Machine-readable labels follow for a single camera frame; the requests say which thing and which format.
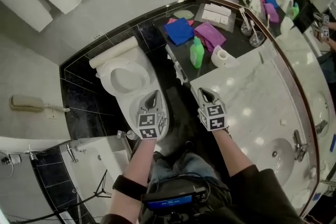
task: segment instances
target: black sleeve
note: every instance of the black sleeve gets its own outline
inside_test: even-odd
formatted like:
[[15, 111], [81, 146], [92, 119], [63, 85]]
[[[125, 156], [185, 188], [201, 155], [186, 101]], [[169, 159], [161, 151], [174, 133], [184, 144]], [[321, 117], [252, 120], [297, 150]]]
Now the black sleeve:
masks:
[[255, 165], [231, 178], [234, 205], [250, 220], [269, 223], [302, 223], [272, 169], [258, 171]]
[[115, 214], [108, 214], [105, 215], [101, 222], [101, 224], [132, 224], [129, 220], [125, 219], [122, 216], [115, 215]]

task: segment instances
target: mirror frame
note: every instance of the mirror frame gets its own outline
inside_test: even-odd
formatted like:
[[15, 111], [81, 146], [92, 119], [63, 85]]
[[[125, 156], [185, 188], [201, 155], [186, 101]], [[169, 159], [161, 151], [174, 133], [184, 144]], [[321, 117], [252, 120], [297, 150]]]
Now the mirror frame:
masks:
[[310, 197], [306, 203], [306, 205], [304, 206], [304, 208], [302, 209], [300, 216], [302, 217], [302, 215], [305, 213], [305, 210], [307, 209], [309, 203], [312, 201], [316, 190], [318, 188], [318, 185], [320, 183], [320, 153], [319, 153], [319, 147], [318, 147], [318, 138], [317, 138], [317, 133], [316, 133], [316, 129], [315, 129], [315, 124], [314, 124], [314, 120], [313, 120], [313, 116], [312, 113], [310, 111], [310, 107], [309, 107], [309, 103], [308, 103], [308, 99], [306, 97], [306, 94], [304, 93], [303, 87], [293, 69], [293, 67], [291, 66], [289, 60], [286, 58], [284, 52], [281, 50], [281, 48], [279, 47], [279, 45], [276, 43], [274, 37], [272, 36], [272, 34], [268, 31], [268, 29], [266, 28], [266, 26], [263, 25], [263, 23], [259, 20], [259, 18], [249, 9], [249, 7], [244, 7], [241, 6], [239, 4], [235, 4], [226, 0], [206, 0], [206, 1], [210, 1], [213, 3], [218, 3], [224, 6], [229, 6], [233, 9], [239, 10], [241, 7], [243, 7], [245, 9], [245, 12], [247, 13], [247, 15], [249, 15], [249, 17], [255, 22], [255, 24], [260, 28], [260, 30], [264, 33], [264, 35], [270, 39], [270, 41], [272, 41], [272, 43], [274, 44], [274, 47], [276, 49], [276, 51], [280, 54], [281, 58], [283, 59], [283, 61], [285, 62], [287, 68], [290, 71], [290, 74], [292, 75], [296, 86], [298, 87], [298, 90], [301, 94], [303, 103], [304, 103], [304, 107], [306, 108], [307, 111], [307, 115], [308, 115], [308, 119], [309, 119], [309, 123], [310, 123], [310, 127], [311, 127], [311, 131], [312, 131], [312, 136], [313, 136], [313, 146], [314, 146], [314, 151], [315, 151], [315, 156], [316, 156], [316, 169], [317, 169], [317, 179], [316, 179], [316, 184], [313, 188], [312, 193], [310, 194]]

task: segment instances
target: toothbrush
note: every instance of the toothbrush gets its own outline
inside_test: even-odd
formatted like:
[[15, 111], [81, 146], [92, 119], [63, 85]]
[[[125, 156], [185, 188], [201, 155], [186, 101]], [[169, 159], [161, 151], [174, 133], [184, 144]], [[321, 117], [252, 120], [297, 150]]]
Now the toothbrush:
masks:
[[252, 20], [251, 20], [251, 26], [252, 26], [252, 29], [253, 29], [254, 34], [256, 35], [257, 42], [259, 43], [259, 38], [258, 38], [258, 36], [257, 36], [257, 32], [256, 32], [256, 30], [255, 30], [255, 28], [254, 28], [254, 21], [252, 21]]
[[267, 29], [269, 29], [269, 19], [271, 18], [271, 16], [269, 14], [267, 14]]
[[248, 20], [247, 20], [247, 18], [246, 18], [246, 16], [245, 16], [245, 9], [244, 9], [243, 7], [241, 7], [241, 8], [239, 9], [239, 11], [240, 11], [240, 14], [242, 15], [242, 17], [243, 17], [243, 19], [244, 19], [244, 22], [245, 22], [245, 24], [246, 24], [247, 30], [250, 31], [250, 25], [249, 25]]

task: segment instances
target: person's left arm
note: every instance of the person's left arm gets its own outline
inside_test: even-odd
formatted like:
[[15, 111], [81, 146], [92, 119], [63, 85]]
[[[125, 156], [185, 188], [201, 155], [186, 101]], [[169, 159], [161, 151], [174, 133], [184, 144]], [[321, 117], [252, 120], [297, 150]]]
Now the person's left arm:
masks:
[[[132, 157], [131, 162], [128, 164], [126, 171], [123, 173], [124, 177], [139, 183], [142, 186], [147, 186], [155, 144], [156, 139], [141, 141], [139, 148]], [[108, 214], [117, 215], [117, 217], [114, 218], [117, 223], [120, 223], [120, 219], [122, 218], [126, 219], [123, 223], [128, 223], [128, 221], [136, 223], [140, 209], [140, 201], [126, 196], [115, 189], [113, 190], [112, 205]], [[105, 222], [113, 223], [114, 221], [105, 220]]]

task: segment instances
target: toilet seat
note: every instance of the toilet seat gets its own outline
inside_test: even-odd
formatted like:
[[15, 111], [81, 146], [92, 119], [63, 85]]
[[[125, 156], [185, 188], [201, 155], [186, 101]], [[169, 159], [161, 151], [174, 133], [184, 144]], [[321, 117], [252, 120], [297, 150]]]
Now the toilet seat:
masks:
[[148, 71], [124, 58], [106, 62], [99, 72], [99, 78], [105, 90], [113, 96], [136, 93], [150, 84]]

